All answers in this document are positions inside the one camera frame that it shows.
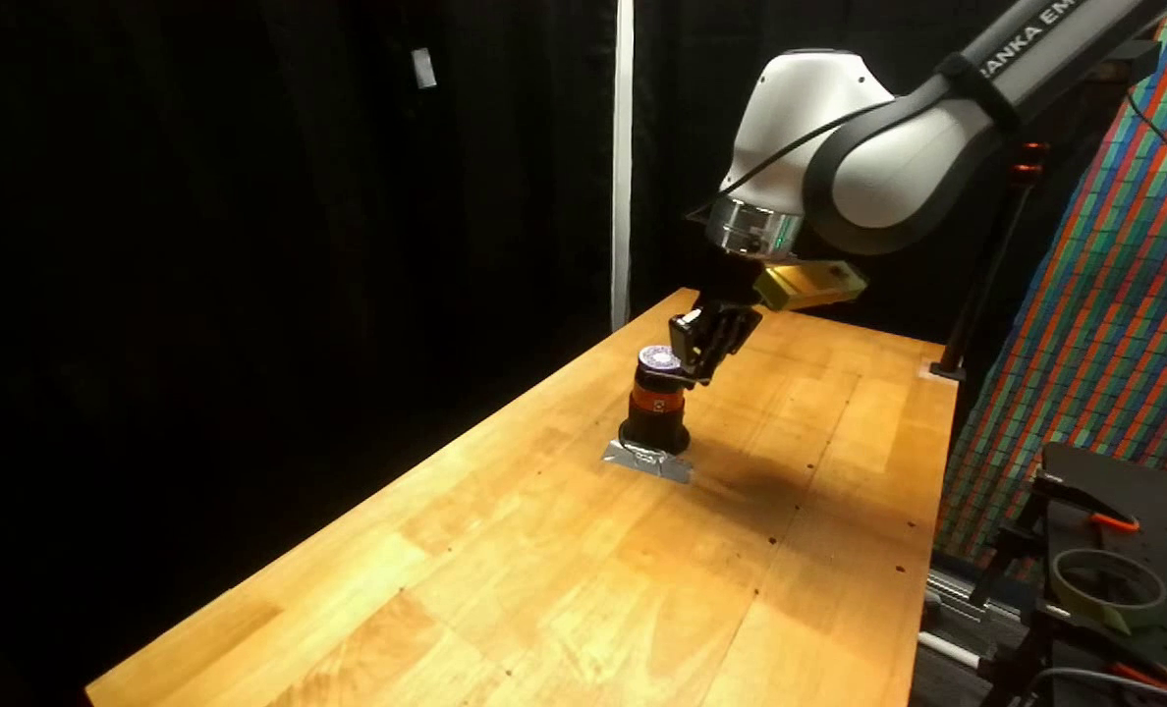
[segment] wall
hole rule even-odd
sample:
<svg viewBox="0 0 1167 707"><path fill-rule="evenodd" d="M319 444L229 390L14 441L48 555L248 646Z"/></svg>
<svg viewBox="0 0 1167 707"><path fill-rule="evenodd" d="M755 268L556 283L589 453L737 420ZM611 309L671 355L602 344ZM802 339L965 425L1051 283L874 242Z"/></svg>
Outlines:
<svg viewBox="0 0 1167 707"><path fill-rule="evenodd" d="M1167 129L1167 19L1157 38L1157 69L1131 95ZM1117 114L953 441L948 555L980 557L1043 441L1167 471L1167 145L1131 110Z"/></svg>

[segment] wooden table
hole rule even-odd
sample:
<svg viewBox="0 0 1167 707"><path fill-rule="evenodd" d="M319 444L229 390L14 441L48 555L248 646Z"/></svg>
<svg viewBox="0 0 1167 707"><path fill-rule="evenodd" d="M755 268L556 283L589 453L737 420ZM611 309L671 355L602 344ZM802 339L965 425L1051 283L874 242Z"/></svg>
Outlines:
<svg viewBox="0 0 1167 707"><path fill-rule="evenodd" d="M675 290L96 674L94 701L907 701L953 386L764 315L692 484L606 464Z"/></svg>

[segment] black curtain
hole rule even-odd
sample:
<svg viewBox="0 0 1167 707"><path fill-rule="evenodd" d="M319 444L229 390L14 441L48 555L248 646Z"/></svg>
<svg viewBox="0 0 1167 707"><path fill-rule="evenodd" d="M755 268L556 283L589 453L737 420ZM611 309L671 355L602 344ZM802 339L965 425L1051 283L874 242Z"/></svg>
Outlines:
<svg viewBox="0 0 1167 707"><path fill-rule="evenodd" d="M77 695L602 332L608 25L0 0L0 683Z"/></svg>
<svg viewBox="0 0 1167 707"><path fill-rule="evenodd" d="M857 51L893 95L904 95L944 53L965 48L1009 0L682 0L636 8L636 296L653 301L675 283L708 288L716 271L712 242L678 210L717 188L749 81L764 60L788 48ZM1147 60L1122 51L1121 69L1085 77L975 171L975 188L933 234L883 259L853 255L868 273L868 296L817 315L948 341L961 298L995 255L991 233L1003 220L1012 145L1029 137L1051 142L1043 175L1016 224L1009 264L980 309L980 331L965 344L961 420L1060 224L1073 183L1092 162L1121 95L1144 68ZM840 255L811 241L811 233L802 234L797 250Z"/></svg>

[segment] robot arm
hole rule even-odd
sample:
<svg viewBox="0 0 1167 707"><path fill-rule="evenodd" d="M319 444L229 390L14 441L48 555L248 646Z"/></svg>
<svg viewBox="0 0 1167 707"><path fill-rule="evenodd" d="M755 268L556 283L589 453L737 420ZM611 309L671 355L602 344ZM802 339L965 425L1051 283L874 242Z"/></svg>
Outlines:
<svg viewBox="0 0 1167 707"><path fill-rule="evenodd" d="M725 255L777 264L810 224L840 250L893 255L944 224L1004 129L1162 11L1167 0L1016 0L899 99L861 53L777 53L737 120L708 234Z"/></svg>

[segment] wooden tabletop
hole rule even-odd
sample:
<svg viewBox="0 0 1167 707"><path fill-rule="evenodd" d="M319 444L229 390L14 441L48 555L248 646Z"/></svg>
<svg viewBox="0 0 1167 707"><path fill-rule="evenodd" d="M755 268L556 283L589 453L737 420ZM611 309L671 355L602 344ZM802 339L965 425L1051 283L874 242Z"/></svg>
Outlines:
<svg viewBox="0 0 1167 707"><path fill-rule="evenodd" d="M94 701L907 701L953 386L764 315L692 484L606 464L675 290L96 674Z"/></svg>

